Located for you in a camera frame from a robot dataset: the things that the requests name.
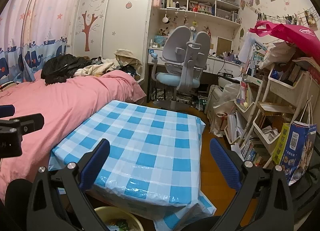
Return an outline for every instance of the pink bed sheet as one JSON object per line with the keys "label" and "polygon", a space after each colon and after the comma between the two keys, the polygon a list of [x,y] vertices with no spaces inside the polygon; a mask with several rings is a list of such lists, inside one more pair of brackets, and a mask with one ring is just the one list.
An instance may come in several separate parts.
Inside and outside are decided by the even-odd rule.
{"label": "pink bed sheet", "polygon": [[112,100],[135,102],[145,93],[130,75],[115,70],[101,77],[70,78],[66,83],[45,85],[25,82],[0,93],[0,105],[13,104],[14,117],[41,113],[44,127],[23,136],[22,156],[4,159],[0,172],[0,198],[14,179],[33,181],[40,166],[48,166],[49,152],[71,131]]}

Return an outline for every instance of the drawer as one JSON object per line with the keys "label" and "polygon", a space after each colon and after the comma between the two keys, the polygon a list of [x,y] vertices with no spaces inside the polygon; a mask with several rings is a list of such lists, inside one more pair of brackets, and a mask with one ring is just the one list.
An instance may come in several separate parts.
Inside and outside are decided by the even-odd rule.
{"label": "drawer", "polygon": [[207,59],[207,69],[204,72],[212,73],[214,68],[214,59]]}
{"label": "drawer", "polygon": [[240,66],[238,64],[215,60],[212,73],[218,74],[218,72],[232,74],[233,77],[239,77],[241,74]]}

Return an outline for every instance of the whale curtain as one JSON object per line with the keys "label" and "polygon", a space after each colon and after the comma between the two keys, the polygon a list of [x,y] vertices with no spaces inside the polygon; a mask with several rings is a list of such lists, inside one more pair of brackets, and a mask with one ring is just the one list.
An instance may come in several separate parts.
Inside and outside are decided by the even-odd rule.
{"label": "whale curtain", "polygon": [[0,14],[0,84],[33,81],[65,54],[75,0],[9,0]]}

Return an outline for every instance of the blue chair seat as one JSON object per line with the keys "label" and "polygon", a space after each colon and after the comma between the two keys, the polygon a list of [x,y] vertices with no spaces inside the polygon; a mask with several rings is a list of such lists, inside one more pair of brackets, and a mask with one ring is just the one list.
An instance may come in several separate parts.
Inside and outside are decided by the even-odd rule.
{"label": "blue chair seat", "polygon": [[[156,79],[164,85],[177,87],[180,84],[181,77],[177,75],[172,75],[169,73],[158,72],[156,74]],[[193,78],[192,87],[199,88],[199,86],[200,86],[200,81],[196,78]]]}

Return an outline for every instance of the plastic bag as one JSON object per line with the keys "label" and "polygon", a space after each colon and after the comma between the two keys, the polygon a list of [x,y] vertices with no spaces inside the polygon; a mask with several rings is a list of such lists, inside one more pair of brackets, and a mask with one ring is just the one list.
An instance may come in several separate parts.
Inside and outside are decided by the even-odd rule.
{"label": "plastic bag", "polygon": [[213,103],[213,106],[223,104],[229,100],[235,100],[240,91],[240,84],[231,83],[227,84],[222,91],[221,97],[218,102]]}
{"label": "plastic bag", "polygon": [[233,100],[227,101],[223,104],[218,104],[213,107],[213,119],[210,128],[210,133],[217,137],[223,137],[224,128],[228,123],[228,115],[235,111],[236,105]]}
{"label": "plastic bag", "polygon": [[263,62],[260,64],[259,69],[266,68],[274,62],[288,62],[296,52],[295,45],[287,42],[273,43],[274,47],[268,50]]}
{"label": "plastic bag", "polygon": [[313,57],[320,64],[320,41],[315,32],[304,26],[274,24],[269,21],[258,21],[254,28],[249,30],[256,33],[258,36],[271,35],[282,39],[289,43],[294,43],[307,56]]}

